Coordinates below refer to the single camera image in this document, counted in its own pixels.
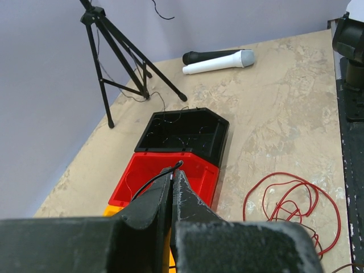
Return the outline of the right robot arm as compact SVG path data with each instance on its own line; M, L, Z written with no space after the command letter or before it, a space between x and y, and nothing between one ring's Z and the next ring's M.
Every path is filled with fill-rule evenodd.
M348 59L347 84L363 89L363 0L348 3L345 14L338 19L332 46Z

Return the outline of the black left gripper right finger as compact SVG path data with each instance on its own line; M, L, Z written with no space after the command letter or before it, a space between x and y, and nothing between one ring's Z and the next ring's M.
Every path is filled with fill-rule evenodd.
M178 272L322 272L313 242L292 222L229 222L173 178L170 248Z

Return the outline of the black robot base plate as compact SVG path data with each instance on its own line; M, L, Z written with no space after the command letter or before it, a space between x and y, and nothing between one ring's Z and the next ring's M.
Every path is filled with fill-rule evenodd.
M346 118L342 81L336 81L351 260L363 263L363 123Z

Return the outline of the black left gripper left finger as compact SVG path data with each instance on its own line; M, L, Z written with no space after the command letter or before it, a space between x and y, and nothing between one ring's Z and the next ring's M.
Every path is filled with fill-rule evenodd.
M171 175L111 217L1 221L1 271L168 272Z

